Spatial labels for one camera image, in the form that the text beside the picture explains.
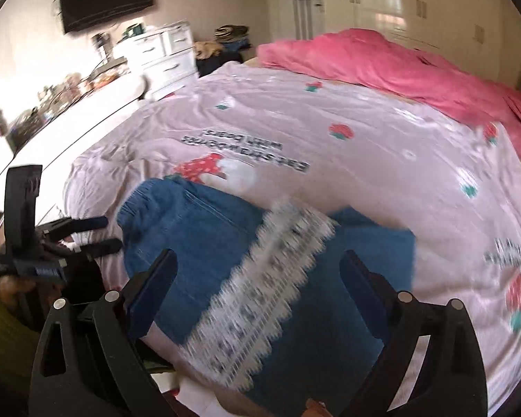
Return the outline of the green left sleeve forearm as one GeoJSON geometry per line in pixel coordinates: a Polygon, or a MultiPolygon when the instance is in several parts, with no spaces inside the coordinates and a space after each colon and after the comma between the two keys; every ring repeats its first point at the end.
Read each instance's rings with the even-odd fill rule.
{"type": "Polygon", "coordinates": [[[28,382],[39,334],[25,326],[0,300],[0,380],[6,383],[28,382]]]}

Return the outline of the person's left hand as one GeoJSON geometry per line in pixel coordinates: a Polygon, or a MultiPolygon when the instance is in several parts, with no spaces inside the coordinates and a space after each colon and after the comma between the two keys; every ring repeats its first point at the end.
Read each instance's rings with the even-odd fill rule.
{"type": "Polygon", "coordinates": [[[36,287],[33,280],[23,279],[17,276],[0,277],[0,300],[9,312],[15,313],[19,304],[19,298],[36,287]]]}

